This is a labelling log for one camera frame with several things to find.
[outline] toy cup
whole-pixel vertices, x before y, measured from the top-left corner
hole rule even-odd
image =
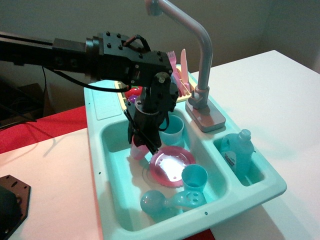
[[[160,125],[160,128],[164,129],[166,125],[167,122],[163,121],[163,123]],[[178,143],[182,139],[184,127],[184,121],[180,117],[176,115],[170,115],[169,126],[165,131],[159,132],[162,142],[168,146]]]
[[[184,190],[203,192],[208,181],[207,171],[198,164],[186,166],[181,174]]]
[[[139,160],[143,159],[148,152],[149,152],[149,149],[147,148],[146,145],[136,146],[134,139],[132,138],[130,155],[135,160],[139,161]]]

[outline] toy sink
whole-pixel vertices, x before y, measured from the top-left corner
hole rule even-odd
[[[114,82],[100,81],[93,85],[113,88]],[[207,203],[187,211],[175,208],[150,217],[140,207],[146,191],[159,190],[170,198],[183,188],[165,187],[152,178],[148,164],[151,153],[141,161],[130,156],[128,120],[117,94],[85,89],[84,97],[96,195],[106,240],[183,239],[269,201],[287,189],[285,181],[257,149],[252,154],[249,173],[238,179],[218,149],[225,135],[238,133],[240,129],[210,98],[225,116],[225,127],[201,132],[182,101],[170,114],[184,121],[181,147],[190,151],[196,163],[208,172],[203,191]]]

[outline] gray faucet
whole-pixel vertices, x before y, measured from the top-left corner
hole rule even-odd
[[[222,128],[226,119],[208,99],[208,82],[213,58],[213,47],[208,32],[168,0],[145,0],[145,5],[149,15],[159,16],[165,13],[196,35],[200,46],[199,77],[197,86],[186,101],[185,109],[201,131],[210,132]]]

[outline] dish soap bottle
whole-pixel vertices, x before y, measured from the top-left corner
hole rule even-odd
[[[245,177],[251,165],[255,149],[250,139],[251,132],[243,129],[240,133],[226,135],[221,142],[220,153],[238,179]]]

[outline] white table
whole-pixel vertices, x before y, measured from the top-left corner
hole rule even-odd
[[[320,75],[270,51],[212,68],[209,86],[287,183],[280,197],[213,227],[216,240],[320,239]]]
[[[288,186],[213,227],[216,240],[320,239],[320,75],[271,51],[212,68],[210,88]],[[7,174],[32,187],[29,216],[11,239],[103,239],[87,129],[1,154]]]

